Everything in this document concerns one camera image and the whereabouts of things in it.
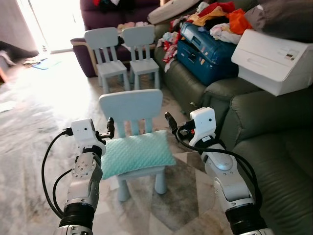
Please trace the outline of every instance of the dark purple sofa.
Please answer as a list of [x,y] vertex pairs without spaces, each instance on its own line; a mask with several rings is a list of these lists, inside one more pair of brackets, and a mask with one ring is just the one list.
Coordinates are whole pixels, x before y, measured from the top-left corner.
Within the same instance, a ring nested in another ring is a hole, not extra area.
[[[80,8],[85,24],[85,30],[105,27],[117,27],[127,22],[147,22],[148,14],[160,6],[160,0],[135,0],[134,10],[111,11],[103,13],[92,0],[80,0]],[[71,40],[77,60],[87,77],[96,76],[96,58],[84,38]],[[116,47],[117,58],[123,63],[130,61],[129,51],[123,46]]]

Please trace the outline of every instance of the blue suitcase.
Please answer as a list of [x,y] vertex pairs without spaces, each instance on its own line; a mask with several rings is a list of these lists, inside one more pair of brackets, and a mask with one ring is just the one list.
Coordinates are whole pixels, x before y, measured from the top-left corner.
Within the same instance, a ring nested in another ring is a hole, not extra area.
[[238,75],[238,66],[230,60],[235,44],[215,40],[191,23],[184,23],[180,33],[185,40],[178,42],[177,58],[201,83],[208,86]]

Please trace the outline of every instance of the white printer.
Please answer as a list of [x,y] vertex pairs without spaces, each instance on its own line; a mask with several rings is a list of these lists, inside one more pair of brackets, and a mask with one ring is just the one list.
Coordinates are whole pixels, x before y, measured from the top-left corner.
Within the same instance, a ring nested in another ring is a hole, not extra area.
[[313,82],[313,44],[246,30],[231,61],[239,77],[275,96],[307,88]]

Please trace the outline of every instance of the wall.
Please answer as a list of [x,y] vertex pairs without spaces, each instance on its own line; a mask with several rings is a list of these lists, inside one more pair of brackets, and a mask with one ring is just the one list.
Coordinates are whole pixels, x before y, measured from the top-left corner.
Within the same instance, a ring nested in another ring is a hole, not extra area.
[[37,50],[16,0],[0,0],[0,41],[24,50]]

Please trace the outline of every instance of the teal cushion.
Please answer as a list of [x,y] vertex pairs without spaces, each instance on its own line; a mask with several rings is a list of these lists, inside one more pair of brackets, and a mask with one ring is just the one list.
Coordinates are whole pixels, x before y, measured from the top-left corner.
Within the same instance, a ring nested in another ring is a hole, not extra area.
[[110,140],[101,158],[102,179],[133,170],[175,165],[165,130]]

